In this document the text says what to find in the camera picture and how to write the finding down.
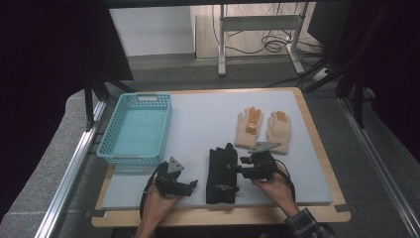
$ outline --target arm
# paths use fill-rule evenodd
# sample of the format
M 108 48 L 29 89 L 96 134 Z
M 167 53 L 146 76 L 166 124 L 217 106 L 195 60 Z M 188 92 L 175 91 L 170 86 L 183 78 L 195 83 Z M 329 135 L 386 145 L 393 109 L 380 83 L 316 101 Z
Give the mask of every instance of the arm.
M 143 219 L 140 222 L 136 238 L 153 237 L 158 224 L 172 211 L 173 206 L 181 200 L 181 196 L 163 197 L 157 187 L 152 184 L 149 188 Z
M 282 166 L 278 165 L 278 168 L 287 174 L 287 171 Z M 318 224 L 307 208 L 300 211 L 282 176 L 275 174 L 268 181 L 253 179 L 253 184 L 258 186 L 268 199 L 284 212 L 287 216 L 284 222 L 292 230 L 295 237 L 335 237 Z

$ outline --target work glove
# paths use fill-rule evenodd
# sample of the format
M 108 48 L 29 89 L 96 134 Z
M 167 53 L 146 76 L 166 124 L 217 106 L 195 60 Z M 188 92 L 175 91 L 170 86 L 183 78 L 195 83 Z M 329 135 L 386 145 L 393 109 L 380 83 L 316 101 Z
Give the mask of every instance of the work glove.
M 250 149 L 257 141 L 263 113 L 255 107 L 245 109 L 238 115 L 235 146 Z
M 290 117 L 282 111 L 272 112 L 268 119 L 266 136 L 269 142 L 281 143 L 280 146 L 270 149 L 271 152 L 287 155 L 290 140 Z
M 210 150 L 209 175 L 206 185 L 206 203 L 235 203 L 237 172 L 233 166 L 238 164 L 238 153 L 231 143 L 225 149 Z

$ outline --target wooden frame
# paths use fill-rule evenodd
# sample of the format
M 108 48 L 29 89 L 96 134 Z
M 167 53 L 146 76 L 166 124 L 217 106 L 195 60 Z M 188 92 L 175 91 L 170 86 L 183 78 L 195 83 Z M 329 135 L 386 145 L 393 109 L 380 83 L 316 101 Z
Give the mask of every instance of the wooden frame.
M 172 94 L 188 93 L 228 93 L 228 92 L 254 92 L 254 91 L 292 91 L 300 112 L 306 124 L 309 136 L 319 158 L 327 184 L 333 196 L 329 205 L 306 206 L 318 222 L 347 222 L 351 218 L 350 211 L 338 211 L 337 205 L 345 205 L 346 201 L 331 167 L 328 156 L 312 120 L 308 106 L 300 89 L 295 87 L 283 88 L 252 88 L 252 89 L 218 89 L 218 90 L 190 90 L 172 91 Z M 101 204 L 106 189 L 114 172 L 110 166 L 104 179 L 102 189 L 96 204 L 96 210 L 102 210 Z M 246 208 L 176 208 L 159 226 L 198 226 L 198 225 L 246 225 L 246 224 L 277 224 L 283 223 L 286 216 L 273 206 L 259 206 Z M 136 227 L 140 223 L 139 210 L 113 210 L 106 211 L 103 217 L 92 217 L 92 224 L 96 227 Z

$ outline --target hand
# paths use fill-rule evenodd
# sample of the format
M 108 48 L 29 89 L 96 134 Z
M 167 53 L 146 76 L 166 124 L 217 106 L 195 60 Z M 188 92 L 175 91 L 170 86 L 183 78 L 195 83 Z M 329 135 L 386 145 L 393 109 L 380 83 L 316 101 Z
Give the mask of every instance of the hand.
M 287 171 L 279 163 L 278 168 L 288 175 Z M 293 201 L 291 190 L 286 180 L 279 174 L 275 174 L 270 180 L 252 179 L 253 184 L 258 186 L 273 203 L 278 205 L 287 217 L 297 215 L 300 212 L 296 202 Z
M 140 223 L 136 238 L 152 237 L 158 224 L 172 211 L 173 206 L 182 199 L 182 196 L 164 197 L 158 188 L 152 184 L 149 188 L 143 219 Z

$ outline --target metal frame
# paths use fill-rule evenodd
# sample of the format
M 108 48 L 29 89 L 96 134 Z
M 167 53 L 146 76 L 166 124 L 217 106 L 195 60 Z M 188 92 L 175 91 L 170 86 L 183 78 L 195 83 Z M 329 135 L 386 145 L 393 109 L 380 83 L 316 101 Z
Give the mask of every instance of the metal frame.
M 94 110 L 94 120 L 98 121 L 103 115 L 106 103 L 99 102 Z M 68 194 L 71 191 L 73 183 L 77 177 L 77 174 L 80 170 L 81 165 L 85 159 L 85 156 L 88 152 L 90 143 L 93 140 L 98 123 L 95 123 L 94 126 L 87 132 L 84 132 L 81 136 L 79 144 L 71 158 L 71 161 L 65 171 L 65 174 L 58 186 L 58 189 L 55 192 L 55 195 L 52 199 L 49 209 L 47 210 L 46 215 L 44 216 L 43 222 L 41 223 L 36 238 L 50 237 L 53 233 L 53 230 L 58 222 L 58 218 L 61 214 L 62 208 L 67 201 Z
M 413 208 L 409 204 L 405 195 L 401 192 L 395 180 L 392 178 L 389 170 L 386 168 L 379 152 L 371 142 L 368 133 L 358 124 L 353 117 L 353 109 L 349 102 L 343 98 L 339 98 L 339 102 L 345 111 L 347 118 L 356 133 L 356 136 L 361 141 L 368 158 L 377 173 L 383 187 L 388 193 L 389 198 L 394 204 L 397 212 L 401 216 L 402 222 L 405 224 L 411 237 L 420 237 L 420 222 L 414 212 Z
M 305 70 L 297 56 L 296 45 L 302 31 L 308 5 L 309 2 L 305 2 L 299 15 L 249 17 L 225 17 L 225 7 L 220 5 L 219 76 L 226 75 L 225 32 L 268 30 L 294 30 L 293 38 L 289 39 L 291 41 L 286 45 L 286 48 L 297 74 L 303 74 Z

